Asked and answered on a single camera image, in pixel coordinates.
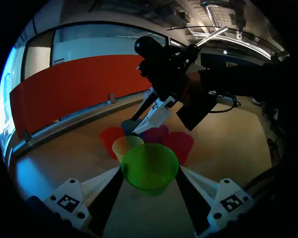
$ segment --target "orange wall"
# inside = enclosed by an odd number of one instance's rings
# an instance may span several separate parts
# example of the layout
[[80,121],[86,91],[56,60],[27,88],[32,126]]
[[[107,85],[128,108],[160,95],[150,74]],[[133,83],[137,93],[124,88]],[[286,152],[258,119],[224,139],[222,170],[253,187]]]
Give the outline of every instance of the orange wall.
[[149,89],[151,84],[136,70],[139,55],[95,56],[68,61],[38,72],[10,93],[18,137],[86,107]]

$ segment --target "wooden floor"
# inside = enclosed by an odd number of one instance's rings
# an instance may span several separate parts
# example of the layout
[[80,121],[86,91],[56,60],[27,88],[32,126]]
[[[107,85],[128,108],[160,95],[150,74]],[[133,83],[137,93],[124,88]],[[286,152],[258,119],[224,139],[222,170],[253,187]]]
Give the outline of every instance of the wooden floor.
[[[120,126],[138,107],[135,105],[98,119],[19,158],[15,180],[22,196],[36,195],[44,200],[68,178],[83,182],[118,166],[119,162],[107,154],[98,135],[107,127]],[[230,178],[243,187],[271,167],[265,134],[256,115],[236,108],[227,113],[209,114],[189,132],[175,114],[180,107],[180,103],[172,107],[173,115],[165,125],[171,132],[184,131],[194,138],[185,164],[187,168],[217,182]],[[218,104],[213,110],[226,108]],[[170,234],[194,237],[193,232],[175,181],[163,195],[155,198],[143,196],[124,181],[104,237],[166,237]]]

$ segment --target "red plastic cup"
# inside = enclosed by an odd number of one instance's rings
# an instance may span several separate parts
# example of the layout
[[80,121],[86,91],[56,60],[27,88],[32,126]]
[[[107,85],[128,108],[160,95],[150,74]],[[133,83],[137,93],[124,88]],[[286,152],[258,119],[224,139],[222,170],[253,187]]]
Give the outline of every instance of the red plastic cup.
[[163,144],[163,138],[169,133],[169,128],[162,125],[158,128],[150,128],[144,132],[143,141],[145,143]]
[[120,137],[125,136],[125,131],[121,127],[109,127],[103,130],[99,134],[99,138],[104,144],[108,154],[113,159],[117,159],[115,153],[112,150],[112,144]]
[[163,144],[176,154],[180,165],[186,162],[193,142],[192,136],[185,132],[171,132],[163,139]]

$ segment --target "plastic cup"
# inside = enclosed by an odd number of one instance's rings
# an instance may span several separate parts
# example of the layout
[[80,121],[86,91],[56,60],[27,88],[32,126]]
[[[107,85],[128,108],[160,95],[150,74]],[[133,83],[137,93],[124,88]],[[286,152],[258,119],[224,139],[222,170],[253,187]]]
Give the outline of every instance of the plastic cup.
[[192,136],[185,132],[171,132],[163,139],[163,144],[176,154],[180,165],[185,164],[193,142]]
[[163,138],[169,133],[169,128],[162,125],[158,128],[150,128],[144,132],[143,140],[145,143],[163,144]]
[[137,146],[122,161],[124,178],[147,196],[162,194],[175,178],[178,168],[174,152],[160,144]]
[[125,136],[130,136],[132,131],[141,123],[141,119],[133,121],[131,119],[122,122],[121,127],[125,131]]
[[112,144],[120,137],[125,135],[125,131],[121,127],[109,127],[103,130],[99,134],[99,138],[104,144],[108,154],[113,159],[117,159],[115,153],[112,150]]
[[112,144],[112,150],[117,156],[117,159],[119,162],[122,162],[122,159],[127,154],[128,151],[130,151],[132,148],[142,145],[143,140],[137,136],[124,136],[118,138],[113,144]]

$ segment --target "green plastic cup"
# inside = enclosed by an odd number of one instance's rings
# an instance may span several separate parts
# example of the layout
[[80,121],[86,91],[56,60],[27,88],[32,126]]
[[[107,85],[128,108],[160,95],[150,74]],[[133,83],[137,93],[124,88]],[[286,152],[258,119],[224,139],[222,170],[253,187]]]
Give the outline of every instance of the green plastic cup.
[[142,144],[122,160],[125,179],[144,195],[158,196],[175,178],[179,162],[172,150],[161,144]]

